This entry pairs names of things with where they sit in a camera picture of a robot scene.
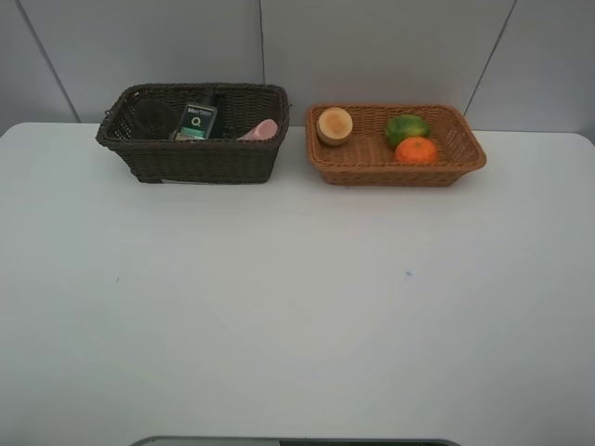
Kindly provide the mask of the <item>pink lotion bottle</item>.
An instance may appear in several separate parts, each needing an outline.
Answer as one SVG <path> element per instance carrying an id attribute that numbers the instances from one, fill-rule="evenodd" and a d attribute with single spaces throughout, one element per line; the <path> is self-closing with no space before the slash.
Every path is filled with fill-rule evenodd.
<path id="1" fill-rule="evenodd" d="M 278 131 L 278 124 L 266 119 L 238 138 L 240 141 L 261 141 L 273 138 Z"/>

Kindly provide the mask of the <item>dark brown wicker basket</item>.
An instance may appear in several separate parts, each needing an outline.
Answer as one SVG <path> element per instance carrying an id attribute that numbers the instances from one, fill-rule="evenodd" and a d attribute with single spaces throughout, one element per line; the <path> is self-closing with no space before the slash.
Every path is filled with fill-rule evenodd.
<path id="1" fill-rule="evenodd" d="M 133 110 L 140 100 L 154 98 L 167 104 L 178 115 L 179 125 L 186 103 L 205 87 L 214 87 L 223 94 L 219 109 L 225 123 L 223 138 L 132 138 Z M 266 119 L 278 124 L 273 138 L 238 140 Z M 143 183 L 260 184 L 271 176 L 288 126 L 289 100 L 285 90 L 278 85 L 141 84 L 129 87 L 107 111 L 96 141 L 116 153 Z"/>

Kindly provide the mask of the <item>light brown wicker basket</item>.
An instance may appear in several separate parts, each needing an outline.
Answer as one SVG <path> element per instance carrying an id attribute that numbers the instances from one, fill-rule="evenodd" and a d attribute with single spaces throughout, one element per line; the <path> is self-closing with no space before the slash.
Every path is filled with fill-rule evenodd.
<path id="1" fill-rule="evenodd" d="M 486 155 L 467 121 L 456 109 L 441 104 L 341 104 L 352 118 L 352 134 L 339 146 L 318 135 L 316 126 L 330 104 L 315 104 L 306 111 L 306 152 L 324 181 L 338 186 L 447 187 L 466 174 L 483 168 Z M 412 114 L 430 127 L 437 146 L 433 164 L 399 164 L 395 147 L 385 136 L 389 120 Z"/>

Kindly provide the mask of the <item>orange mandarin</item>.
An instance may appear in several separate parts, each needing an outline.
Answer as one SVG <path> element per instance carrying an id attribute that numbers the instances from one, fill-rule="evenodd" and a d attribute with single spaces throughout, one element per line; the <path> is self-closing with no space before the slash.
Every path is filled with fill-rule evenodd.
<path id="1" fill-rule="evenodd" d="M 438 161 L 438 149 L 428 138 L 410 137 L 396 147 L 394 159 L 401 164 L 433 164 Z"/>

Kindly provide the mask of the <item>purple translucent plastic cup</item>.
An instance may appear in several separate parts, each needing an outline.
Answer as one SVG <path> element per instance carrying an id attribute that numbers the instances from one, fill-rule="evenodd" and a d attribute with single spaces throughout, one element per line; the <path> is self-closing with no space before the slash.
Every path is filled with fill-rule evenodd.
<path id="1" fill-rule="evenodd" d="M 178 115 L 167 104 L 154 98 L 143 98 L 133 110 L 131 136 L 145 140 L 171 139 L 178 122 Z"/>

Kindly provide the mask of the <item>round bread bun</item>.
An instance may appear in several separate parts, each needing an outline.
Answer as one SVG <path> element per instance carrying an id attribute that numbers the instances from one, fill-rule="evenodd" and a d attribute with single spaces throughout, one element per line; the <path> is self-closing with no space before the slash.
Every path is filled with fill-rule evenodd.
<path id="1" fill-rule="evenodd" d="M 344 144 L 353 131 L 350 114 L 339 107 L 325 109 L 316 123 L 318 138 L 326 145 L 336 147 Z"/>

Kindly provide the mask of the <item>green lime fruit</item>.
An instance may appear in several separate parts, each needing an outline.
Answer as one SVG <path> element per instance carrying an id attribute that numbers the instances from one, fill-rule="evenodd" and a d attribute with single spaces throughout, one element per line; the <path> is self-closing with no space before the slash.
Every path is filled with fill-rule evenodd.
<path id="1" fill-rule="evenodd" d="M 395 149 L 407 138 L 428 137 L 430 127 L 423 118 L 417 115 L 401 114 L 388 120 L 384 134 L 389 146 Z"/>

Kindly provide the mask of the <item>dark green pump bottle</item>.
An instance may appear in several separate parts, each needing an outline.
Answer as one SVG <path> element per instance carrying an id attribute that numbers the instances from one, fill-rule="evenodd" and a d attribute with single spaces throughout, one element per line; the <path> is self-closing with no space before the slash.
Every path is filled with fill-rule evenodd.
<path id="1" fill-rule="evenodd" d="M 205 87 L 186 103 L 173 140 L 221 139 L 226 135 L 220 109 L 223 94 L 214 87 Z"/>

